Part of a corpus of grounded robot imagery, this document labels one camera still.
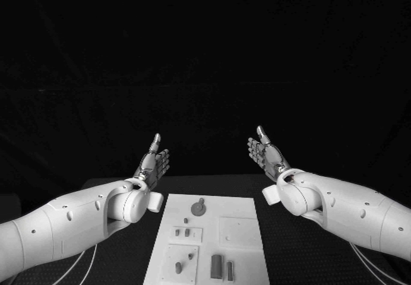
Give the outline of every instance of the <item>cable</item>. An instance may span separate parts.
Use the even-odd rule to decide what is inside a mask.
[[[63,276],[60,277],[60,279],[53,283],[53,285],[56,285],[62,279],[66,277],[66,274],[70,272],[72,268],[75,267],[76,263],[79,262],[80,257],[83,256],[85,251],[80,253],[75,263],[72,264],[70,268],[67,269],[67,271],[65,272]]]
[[[354,248],[353,248],[353,252],[354,252],[354,254],[357,255],[357,258],[359,258],[359,260],[362,261],[363,265],[366,266],[367,270],[370,271],[372,275],[376,277],[376,279],[379,280],[379,282],[380,282],[383,285],[386,285],[385,282],[383,282],[383,281],[379,279],[379,277],[376,276],[376,274],[372,272],[370,268],[367,267],[367,265],[366,265],[365,261],[362,260],[362,257],[359,256],[357,251],[354,250]]]
[[[396,280],[395,278],[392,278],[375,265],[373,263],[367,260],[367,258],[363,256],[362,252],[359,251],[357,247],[354,244],[350,243],[350,247],[353,248],[354,252],[357,252],[362,257],[365,258],[365,260],[367,261],[367,263],[373,266],[373,268],[380,272],[380,274],[383,274],[392,281],[398,282],[402,285],[408,285],[406,283],[401,282],[399,280]]]
[[[95,245],[95,247],[93,247],[92,262],[93,262],[93,257],[95,257],[95,255],[96,255],[96,245]],[[92,262],[89,263],[88,272],[89,272],[89,270],[92,269]]]

